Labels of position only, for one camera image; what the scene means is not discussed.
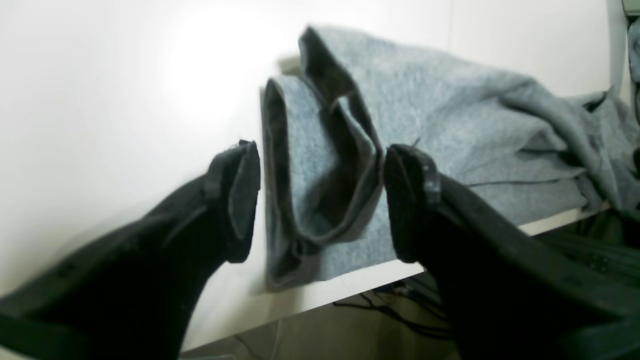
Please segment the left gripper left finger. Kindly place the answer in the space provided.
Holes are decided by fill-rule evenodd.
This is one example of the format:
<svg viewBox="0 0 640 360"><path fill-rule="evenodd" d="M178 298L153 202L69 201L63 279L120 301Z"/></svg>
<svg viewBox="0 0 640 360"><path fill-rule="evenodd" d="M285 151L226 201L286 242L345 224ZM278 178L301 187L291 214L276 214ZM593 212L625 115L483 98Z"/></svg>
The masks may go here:
<svg viewBox="0 0 640 360"><path fill-rule="evenodd" d="M176 360L210 276L248 257L261 186L256 142L137 221L1 298L1 346L35 360Z"/></svg>

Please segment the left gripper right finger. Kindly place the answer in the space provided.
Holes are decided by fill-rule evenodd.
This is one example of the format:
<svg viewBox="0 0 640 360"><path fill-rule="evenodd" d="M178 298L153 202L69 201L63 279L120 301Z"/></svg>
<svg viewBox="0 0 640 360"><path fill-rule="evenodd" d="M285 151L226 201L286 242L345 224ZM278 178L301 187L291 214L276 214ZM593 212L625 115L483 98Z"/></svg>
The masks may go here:
<svg viewBox="0 0 640 360"><path fill-rule="evenodd" d="M387 148L398 259L435 280L462 360L637 360L639 289L512 224L429 155Z"/></svg>

